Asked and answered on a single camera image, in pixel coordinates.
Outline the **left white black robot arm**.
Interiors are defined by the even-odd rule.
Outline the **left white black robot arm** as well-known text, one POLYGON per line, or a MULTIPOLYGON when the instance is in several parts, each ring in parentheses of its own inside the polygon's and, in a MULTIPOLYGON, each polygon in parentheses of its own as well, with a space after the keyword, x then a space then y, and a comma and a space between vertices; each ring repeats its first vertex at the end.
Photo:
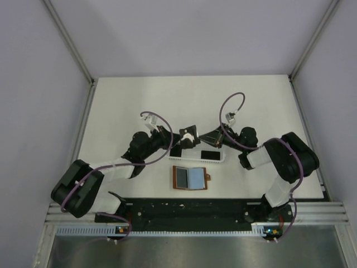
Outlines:
POLYGON ((147 158, 159 149, 165 150, 165 154, 168 154, 180 139, 181 136, 178 133, 158 126, 156 130, 151 131, 150 135, 143 131, 133 135, 128 150, 122 156, 122 159, 127 161, 124 165, 115 163, 93 168, 85 161, 77 159, 53 188, 51 199, 60 205, 62 210, 80 218, 90 211, 95 202, 104 181, 104 169, 128 166, 133 168, 129 178, 134 178, 147 165, 145 162, 147 158))

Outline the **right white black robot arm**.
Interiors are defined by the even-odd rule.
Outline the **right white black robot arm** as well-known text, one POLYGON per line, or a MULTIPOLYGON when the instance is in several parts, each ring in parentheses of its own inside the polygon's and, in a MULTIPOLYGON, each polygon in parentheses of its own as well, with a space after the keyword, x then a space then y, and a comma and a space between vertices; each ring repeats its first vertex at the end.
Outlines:
POLYGON ((275 220, 305 177, 320 167, 317 155, 294 133, 272 138, 258 146, 256 130, 244 127, 240 134, 227 124, 200 135, 199 140, 215 148, 227 146, 238 150, 241 166, 247 170, 272 164, 277 176, 261 198, 257 214, 267 221, 275 220))

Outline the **brown leather card holder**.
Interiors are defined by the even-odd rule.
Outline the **brown leather card holder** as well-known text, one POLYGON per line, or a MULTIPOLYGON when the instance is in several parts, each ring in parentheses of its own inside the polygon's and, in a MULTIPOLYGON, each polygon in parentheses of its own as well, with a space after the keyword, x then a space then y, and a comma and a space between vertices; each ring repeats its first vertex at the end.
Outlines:
POLYGON ((172 187, 177 190, 207 190, 208 182, 211 180, 210 174, 207 173, 205 167, 180 167, 173 166, 172 168, 172 187), (178 188, 176 186, 176 169, 186 169, 188 176, 188 188, 178 188))

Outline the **black credit card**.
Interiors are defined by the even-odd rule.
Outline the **black credit card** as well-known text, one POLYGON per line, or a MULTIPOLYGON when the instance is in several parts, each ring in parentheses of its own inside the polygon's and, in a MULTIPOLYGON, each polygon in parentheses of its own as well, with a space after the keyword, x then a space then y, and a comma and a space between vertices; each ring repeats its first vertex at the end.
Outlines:
POLYGON ((178 188, 188 188, 188 176, 186 169, 176 169, 176 186, 178 188))
POLYGON ((180 147, 185 149, 193 149, 196 145, 200 144, 198 131, 196 125, 190 127, 182 128, 179 130, 180 133, 180 147))

